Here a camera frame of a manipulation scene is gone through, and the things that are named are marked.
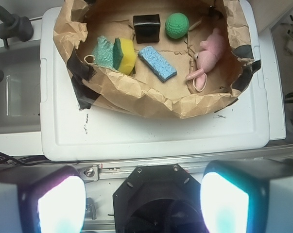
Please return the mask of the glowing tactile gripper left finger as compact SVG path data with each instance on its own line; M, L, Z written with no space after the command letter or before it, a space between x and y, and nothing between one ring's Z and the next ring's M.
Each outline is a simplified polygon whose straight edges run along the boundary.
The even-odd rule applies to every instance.
M0 233L79 233L85 211L74 167L0 166Z

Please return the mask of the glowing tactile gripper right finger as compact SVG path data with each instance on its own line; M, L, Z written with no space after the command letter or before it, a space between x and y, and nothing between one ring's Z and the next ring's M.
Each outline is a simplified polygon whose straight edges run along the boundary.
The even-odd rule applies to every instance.
M200 204L211 233L293 233L293 159L211 161Z

